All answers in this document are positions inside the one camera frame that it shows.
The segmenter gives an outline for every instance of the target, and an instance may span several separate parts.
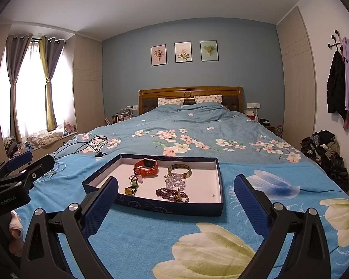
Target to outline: black jacket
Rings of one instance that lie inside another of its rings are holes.
[[[345,64],[338,51],[335,51],[335,55],[333,56],[331,73],[328,77],[327,105],[328,113],[335,113],[337,111],[343,120],[345,120]]]

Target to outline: blue tulip print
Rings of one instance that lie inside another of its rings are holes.
[[[262,191],[271,200],[287,200],[295,198],[300,186],[293,186],[283,178],[266,171],[254,170],[255,175],[247,177],[255,190]]]

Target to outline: window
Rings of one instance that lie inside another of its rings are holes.
[[[72,73],[63,52],[52,78],[52,97],[58,129],[74,115]],[[16,104],[22,140],[47,130],[45,113],[45,75],[39,44],[31,42],[23,59],[16,84]],[[0,68],[0,125],[3,138],[10,135],[10,83],[4,52]]]

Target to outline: picture frame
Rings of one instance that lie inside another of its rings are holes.
[[[176,63],[190,63],[193,61],[191,42],[179,42],[174,44]]]
[[[151,47],[151,66],[160,66],[167,64],[167,45],[158,45]]]
[[[218,62],[217,41],[200,41],[202,62]]]

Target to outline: blue blanket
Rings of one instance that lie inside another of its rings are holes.
[[[85,196],[81,182],[108,159],[69,155],[61,161],[67,164],[66,169],[50,180],[36,183],[30,191],[31,202],[17,209],[25,231],[36,208],[54,212],[64,210],[72,202],[81,202]],[[324,203],[337,198],[349,201],[349,198],[316,166],[307,162],[275,165],[220,163],[220,169],[225,195],[220,217],[164,215],[116,204],[111,207],[98,233],[89,241],[115,279],[237,278],[260,246],[262,237],[254,233],[234,194],[233,182],[237,174],[253,177],[256,173],[261,175],[258,171],[281,177],[286,183],[301,189],[288,195],[294,196],[290,199],[285,199],[287,192],[267,192],[274,201],[282,202],[291,210],[306,211],[309,207],[318,210],[331,252],[332,278],[341,276],[349,265],[349,244],[339,247],[340,231],[332,227],[333,220],[325,219],[324,215],[330,208]],[[291,238],[287,238],[270,278],[279,273]],[[63,235],[60,240],[74,276],[83,278]]]
[[[57,153],[56,158],[79,149],[77,142],[98,135],[109,138],[109,143],[103,145],[97,139],[96,145],[100,143],[102,152],[114,156],[118,153],[211,156],[220,161],[249,164],[309,161],[259,123],[216,103],[164,105],[132,119],[98,127],[73,137],[68,142],[70,146]],[[80,150],[80,154],[96,154],[91,146]]]
[[[108,143],[96,136],[106,136]],[[80,147],[78,141],[93,138],[91,146],[71,154]],[[31,202],[17,209],[25,231],[36,208],[54,212],[81,202],[85,196],[81,182],[119,153],[214,156],[220,161],[225,195],[220,217],[163,215],[112,206],[89,241],[115,279],[238,278],[262,241],[233,191],[234,178],[240,173],[255,189],[288,209],[316,208],[331,252],[332,278],[339,278],[349,265],[349,197],[297,149],[243,114],[214,103],[165,105],[77,135],[68,145],[55,156],[66,169],[36,183],[30,191]],[[108,155],[93,157],[92,147]],[[270,278],[279,273],[291,238]],[[75,277],[82,278],[64,236],[60,239]]]

